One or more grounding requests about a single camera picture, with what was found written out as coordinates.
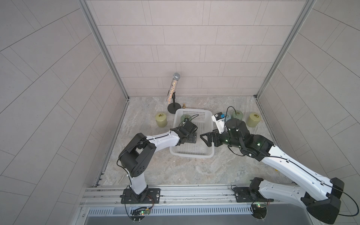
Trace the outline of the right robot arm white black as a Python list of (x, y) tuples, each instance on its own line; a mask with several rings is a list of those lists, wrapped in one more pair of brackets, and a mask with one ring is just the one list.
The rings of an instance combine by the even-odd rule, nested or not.
[(345, 185), (342, 180), (329, 179), (305, 167), (264, 136), (250, 134), (245, 122), (236, 118), (218, 121), (217, 129), (202, 134), (200, 138), (209, 147), (226, 145), (239, 148), (243, 156), (275, 168), (295, 183), (282, 185), (256, 177), (247, 191), (253, 202), (280, 200), (305, 208), (323, 223), (335, 223)]

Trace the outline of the white plastic perforated basket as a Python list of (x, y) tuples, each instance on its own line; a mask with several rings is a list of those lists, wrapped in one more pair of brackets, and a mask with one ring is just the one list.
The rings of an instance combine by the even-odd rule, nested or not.
[(213, 131), (212, 113), (202, 109), (179, 109), (175, 113), (173, 126), (177, 127), (184, 121), (183, 115), (188, 115), (191, 122), (198, 127), (189, 139), (179, 146), (170, 147), (172, 155), (190, 158), (211, 158), (214, 155), (214, 146), (208, 147), (200, 135)]

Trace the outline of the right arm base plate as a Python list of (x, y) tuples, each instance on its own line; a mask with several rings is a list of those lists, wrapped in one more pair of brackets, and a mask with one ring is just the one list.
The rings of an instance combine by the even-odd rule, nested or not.
[(237, 203), (267, 202), (258, 190), (250, 187), (231, 187)]

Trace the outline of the dark green tea canister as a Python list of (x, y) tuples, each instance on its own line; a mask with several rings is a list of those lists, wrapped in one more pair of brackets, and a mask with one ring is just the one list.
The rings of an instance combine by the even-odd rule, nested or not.
[(242, 111), (233, 111), (232, 112), (232, 119), (238, 119), (238, 120), (242, 120), (244, 117), (243, 112)]

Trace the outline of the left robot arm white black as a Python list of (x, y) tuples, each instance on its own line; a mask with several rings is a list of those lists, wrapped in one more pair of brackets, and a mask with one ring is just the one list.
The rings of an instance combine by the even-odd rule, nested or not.
[(154, 153), (184, 144), (197, 132), (198, 127), (187, 121), (180, 126), (170, 129), (164, 134), (145, 136), (143, 133), (136, 134), (119, 154), (118, 161), (127, 172), (130, 180), (132, 196), (142, 202), (148, 192), (144, 171), (148, 167)]

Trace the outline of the yellow-green tea canister front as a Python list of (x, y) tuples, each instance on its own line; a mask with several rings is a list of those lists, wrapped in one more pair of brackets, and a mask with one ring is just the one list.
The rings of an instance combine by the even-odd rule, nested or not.
[(164, 112), (159, 112), (155, 116), (156, 124), (160, 128), (164, 128), (167, 126), (167, 115)]

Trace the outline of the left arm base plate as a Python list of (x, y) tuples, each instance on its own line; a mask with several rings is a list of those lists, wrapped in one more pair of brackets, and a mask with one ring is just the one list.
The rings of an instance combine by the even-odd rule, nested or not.
[(121, 204), (159, 203), (160, 188), (146, 188), (137, 195), (131, 188), (126, 188), (121, 195)]

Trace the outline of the yellow tea canister back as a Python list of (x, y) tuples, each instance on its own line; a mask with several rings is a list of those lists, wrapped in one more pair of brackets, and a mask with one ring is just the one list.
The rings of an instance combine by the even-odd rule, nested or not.
[(246, 124), (250, 128), (255, 128), (261, 121), (261, 115), (256, 112), (251, 112), (247, 118)]

